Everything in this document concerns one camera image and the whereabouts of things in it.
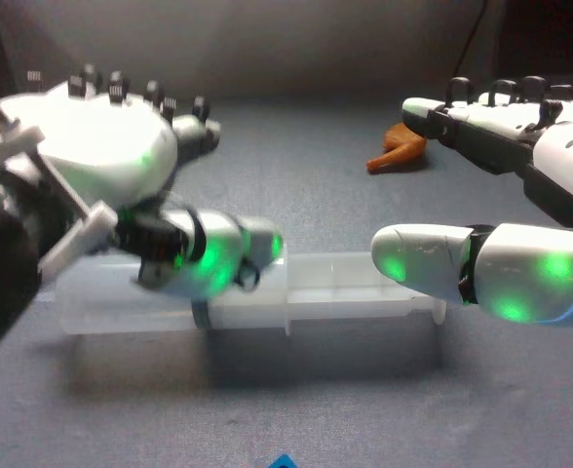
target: gray table surface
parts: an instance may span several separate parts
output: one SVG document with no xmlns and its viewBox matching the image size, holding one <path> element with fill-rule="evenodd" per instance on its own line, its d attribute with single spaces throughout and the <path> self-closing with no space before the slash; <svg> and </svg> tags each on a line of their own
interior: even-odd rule
<svg viewBox="0 0 573 468">
<path fill-rule="evenodd" d="M 218 150 L 175 191 L 265 215 L 290 252 L 367 250 L 399 222 L 554 225 L 514 175 L 431 142 L 368 175 L 399 121 L 378 99 L 225 101 Z M 218 336 L 67 336 L 36 303 L 0 346 L 0 467 L 573 467 L 573 330 L 449 312 Z"/>
</svg>

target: brown toy chicken leg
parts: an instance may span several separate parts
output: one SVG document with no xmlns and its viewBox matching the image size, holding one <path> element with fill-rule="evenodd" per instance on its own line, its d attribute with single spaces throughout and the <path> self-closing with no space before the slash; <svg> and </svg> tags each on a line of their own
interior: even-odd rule
<svg viewBox="0 0 573 468">
<path fill-rule="evenodd" d="M 387 166 L 413 161 L 423 154 L 426 140 L 411 131 L 404 124 L 396 124 L 384 135 L 384 149 L 387 153 L 366 162 L 370 173 Z"/>
</svg>

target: white cylinder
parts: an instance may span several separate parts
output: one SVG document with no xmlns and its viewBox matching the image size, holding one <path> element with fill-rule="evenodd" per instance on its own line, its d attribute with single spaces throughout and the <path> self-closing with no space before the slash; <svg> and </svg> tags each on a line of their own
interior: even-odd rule
<svg viewBox="0 0 573 468">
<path fill-rule="evenodd" d="M 70 334 L 196 329 L 192 303 L 175 292 L 150 292 L 134 283 L 136 257 L 115 253 L 82 258 L 57 279 L 56 309 Z M 285 249 L 254 292 L 233 286 L 212 299 L 203 323 L 212 329 L 285 328 L 299 320 L 366 319 L 433 313 L 445 302 L 381 275 L 370 253 L 288 255 Z"/>
</svg>

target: translucent plastic tube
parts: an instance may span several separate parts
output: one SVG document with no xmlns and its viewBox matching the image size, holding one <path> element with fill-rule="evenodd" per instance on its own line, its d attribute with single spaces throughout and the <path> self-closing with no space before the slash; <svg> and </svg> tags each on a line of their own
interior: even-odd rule
<svg viewBox="0 0 573 468">
<path fill-rule="evenodd" d="M 266 270 L 254 292 L 237 287 L 198 308 L 188 299 L 142 289 L 133 282 L 136 257 L 83 258 L 57 279 L 56 309 L 71 334 L 285 328 L 299 320 L 366 319 L 432 313 L 443 301 L 382 276 L 370 253 L 292 254 Z"/>
</svg>

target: black cable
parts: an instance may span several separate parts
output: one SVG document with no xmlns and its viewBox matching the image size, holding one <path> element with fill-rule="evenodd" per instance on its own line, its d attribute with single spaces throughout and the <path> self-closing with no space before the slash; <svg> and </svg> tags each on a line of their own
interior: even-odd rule
<svg viewBox="0 0 573 468">
<path fill-rule="evenodd" d="M 458 73 L 460 73 L 460 66 L 462 66 L 462 62 L 466 58 L 466 53 L 469 51 L 469 47 L 471 47 L 471 43 L 473 42 L 473 39 L 475 38 L 475 33 L 478 31 L 479 24 L 481 23 L 481 20 L 483 19 L 483 15 L 485 15 L 485 11 L 486 11 L 487 7 L 488 7 L 488 0 L 483 0 L 481 2 L 481 9 L 479 10 L 479 14 L 477 15 L 477 19 L 475 20 L 475 24 L 473 24 L 473 28 L 471 29 L 471 32 L 469 33 L 469 37 L 467 37 L 466 42 L 464 43 L 464 48 L 462 49 L 462 54 L 460 54 L 460 58 L 458 59 L 458 62 L 455 65 L 455 69 L 453 70 L 453 74 L 451 75 L 452 77 L 458 76 Z"/>
</svg>

